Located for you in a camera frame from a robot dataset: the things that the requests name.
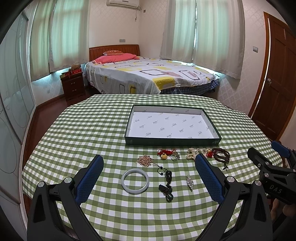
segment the curtain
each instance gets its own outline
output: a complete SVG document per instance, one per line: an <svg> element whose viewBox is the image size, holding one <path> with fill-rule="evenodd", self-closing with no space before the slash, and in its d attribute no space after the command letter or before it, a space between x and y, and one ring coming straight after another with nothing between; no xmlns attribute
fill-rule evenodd
<svg viewBox="0 0 296 241"><path fill-rule="evenodd" d="M34 15L30 39L31 81L49 75L49 19L54 0L40 0Z"/></svg>
<svg viewBox="0 0 296 241"><path fill-rule="evenodd" d="M197 0L193 63L240 79L244 30L242 0Z"/></svg>
<svg viewBox="0 0 296 241"><path fill-rule="evenodd" d="M168 0L160 57L192 63L196 0Z"/></svg>
<svg viewBox="0 0 296 241"><path fill-rule="evenodd" d="M49 37L50 72L89 62L89 0L57 0Z"/></svg>

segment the tablecloth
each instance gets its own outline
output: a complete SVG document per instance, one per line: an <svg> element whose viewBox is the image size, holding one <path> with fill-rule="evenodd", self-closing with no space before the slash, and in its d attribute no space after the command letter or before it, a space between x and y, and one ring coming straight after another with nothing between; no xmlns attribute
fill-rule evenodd
<svg viewBox="0 0 296 241"><path fill-rule="evenodd" d="M229 169L223 171L239 182L252 183L259 178L259 169L247 157L254 147L274 165L280 156L255 123L244 113L227 108L217 100L190 95L96 95L68 107L48 129L33 151L22 173L23 191L33 197L39 181L60 183L86 167L96 154L104 158L104 169L86 203L84 214L104 240L195 240L205 228L218 204L205 188L193 161L186 160L187 148L178 146L132 147L125 145L124 133L133 104L169 105L204 108L218 129L222 140L219 147L231 154ZM180 160L160 160L158 149L174 149ZM155 163L173 173L174 199L167 203L158 190L165 177L157 167L137 164L140 155L150 155ZM210 163L223 168L214 159ZM148 189L139 195L125 192L121 176L131 168L141 168L150 178ZM186 176L194 182L191 192ZM126 184L144 186L145 179L130 175ZM238 202L228 228L233 227L242 202ZM62 220L71 226L58 203Z"/></svg>

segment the red pillow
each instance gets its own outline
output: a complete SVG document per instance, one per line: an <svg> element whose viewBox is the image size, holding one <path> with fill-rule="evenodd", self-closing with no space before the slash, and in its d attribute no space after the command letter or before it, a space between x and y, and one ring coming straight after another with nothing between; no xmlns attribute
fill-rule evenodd
<svg viewBox="0 0 296 241"><path fill-rule="evenodd" d="M131 59L140 59L135 54L124 53L122 55L103 55L93 61L94 64L106 64L106 63L115 63L120 61L126 61Z"/></svg>
<svg viewBox="0 0 296 241"><path fill-rule="evenodd" d="M118 51L118 50L109 50L103 53L103 55L122 55L123 52Z"/></svg>

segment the door frame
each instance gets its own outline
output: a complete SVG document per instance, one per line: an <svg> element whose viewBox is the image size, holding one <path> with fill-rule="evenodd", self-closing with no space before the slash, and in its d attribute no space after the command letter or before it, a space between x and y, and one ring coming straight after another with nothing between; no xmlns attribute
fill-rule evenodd
<svg viewBox="0 0 296 241"><path fill-rule="evenodd" d="M267 12L263 12L264 13L264 20L265 20L265 32L266 32L266 43L265 43L265 57L264 57L264 63L263 63L263 69L262 69L262 75L261 75L261 78L260 78L260 82L259 82L259 86L258 86L258 89L257 89L257 93L255 95L255 99L253 101L253 104L251 106L251 109L249 111L249 114L248 116L251 118L253 113L255 112L255 109L257 107L257 103L259 101L259 97L262 93L262 90L263 90L263 85L265 83L265 74L266 74L266 71L267 71L267 64L268 64L268 56L269 56L269 35L270 35L270 32L269 32L269 24L268 24L268 18L269 16L272 16L275 18L275 16L267 13ZM293 102L293 105L292 105L292 108L290 110L290 113L288 115L288 118L283 126L283 128L281 129L278 137L276 138L276 140L279 140L281 138L281 136L283 135L285 129L287 128L288 126L288 123L290 122L290 119L293 115L293 112L295 110L295 107L296 107L296 97L295 97L295 100Z"/></svg>

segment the silver bolt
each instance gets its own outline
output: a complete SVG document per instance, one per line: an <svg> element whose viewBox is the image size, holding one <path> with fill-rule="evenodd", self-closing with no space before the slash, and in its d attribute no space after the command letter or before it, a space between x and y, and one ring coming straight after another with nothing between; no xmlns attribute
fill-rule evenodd
<svg viewBox="0 0 296 241"><path fill-rule="evenodd" d="M227 181L229 181L230 183L233 183L235 179L232 176L228 176Z"/></svg>
<svg viewBox="0 0 296 241"><path fill-rule="evenodd" d="M41 187L43 187L43 186L44 186L44 182L39 182L39 183L38 183L38 187L41 188Z"/></svg>
<svg viewBox="0 0 296 241"><path fill-rule="evenodd" d="M257 186L261 186L261 182L258 181L258 180L255 181L255 184L256 184Z"/></svg>
<svg viewBox="0 0 296 241"><path fill-rule="evenodd" d="M72 181L71 177L66 177L64 180L65 183L70 183L71 181Z"/></svg>

